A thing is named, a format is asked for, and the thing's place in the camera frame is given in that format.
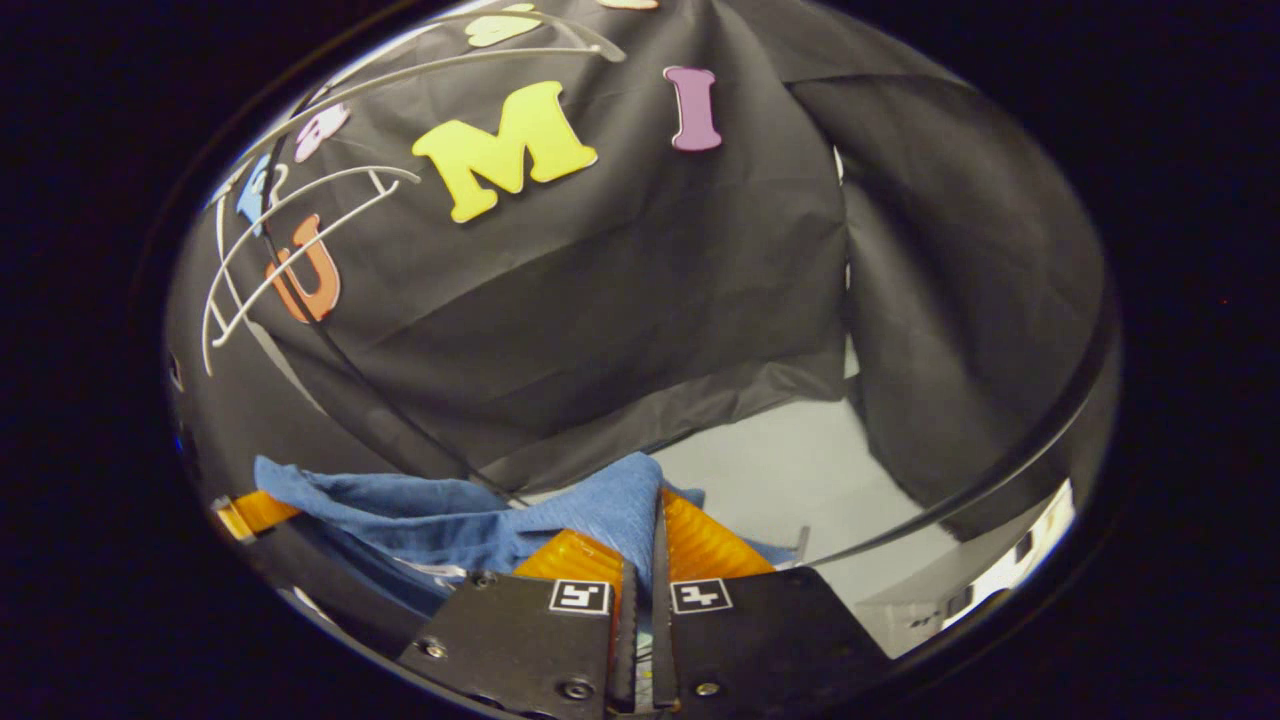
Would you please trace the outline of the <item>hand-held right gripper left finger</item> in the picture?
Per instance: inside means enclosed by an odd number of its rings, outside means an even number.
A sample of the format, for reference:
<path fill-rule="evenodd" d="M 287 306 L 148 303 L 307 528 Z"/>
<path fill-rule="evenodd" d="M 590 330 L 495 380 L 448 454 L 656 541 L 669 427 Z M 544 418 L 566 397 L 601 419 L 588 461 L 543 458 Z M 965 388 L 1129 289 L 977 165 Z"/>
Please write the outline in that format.
<path fill-rule="evenodd" d="M 399 655 L 431 687 L 507 719 L 607 719 L 635 706 L 634 565 L 562 530 L 512 573 L 467 575 Z"/>

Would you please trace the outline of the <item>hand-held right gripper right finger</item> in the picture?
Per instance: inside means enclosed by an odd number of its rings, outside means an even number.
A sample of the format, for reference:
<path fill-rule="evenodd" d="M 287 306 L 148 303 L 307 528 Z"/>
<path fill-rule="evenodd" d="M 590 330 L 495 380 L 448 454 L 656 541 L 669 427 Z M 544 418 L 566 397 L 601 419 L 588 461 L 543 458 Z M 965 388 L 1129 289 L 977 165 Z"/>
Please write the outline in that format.
<path fill-rule="evenodd" d="M 682 495 L 660 493 L 653 691 L 675 715 L 822 715 L 890 657 L 812 568 L 780 570 Z"/>

